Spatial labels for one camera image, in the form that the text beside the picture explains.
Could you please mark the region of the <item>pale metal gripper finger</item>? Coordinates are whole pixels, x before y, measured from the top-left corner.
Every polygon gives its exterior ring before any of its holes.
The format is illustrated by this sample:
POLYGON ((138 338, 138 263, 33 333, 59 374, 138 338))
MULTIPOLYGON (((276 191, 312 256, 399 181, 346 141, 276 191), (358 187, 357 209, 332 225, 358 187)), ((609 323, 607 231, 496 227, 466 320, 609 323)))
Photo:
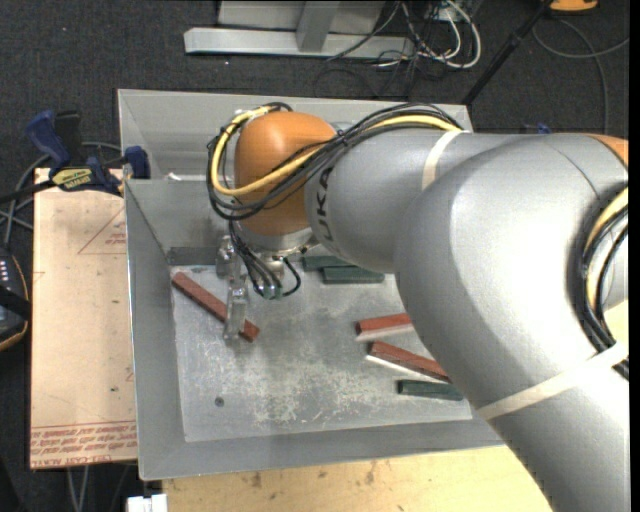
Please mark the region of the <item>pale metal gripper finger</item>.
POLYGON ((226 316, 223 339, 238 339, 244 332, 248 306, 248 292, 245 286, 230 287, 227 293, 226 316))
POLYGON ((236 254, 230 235, 223 235, 220 238, 215 261, 215 271, 219 278, 228 278, 233 273, 236 254))

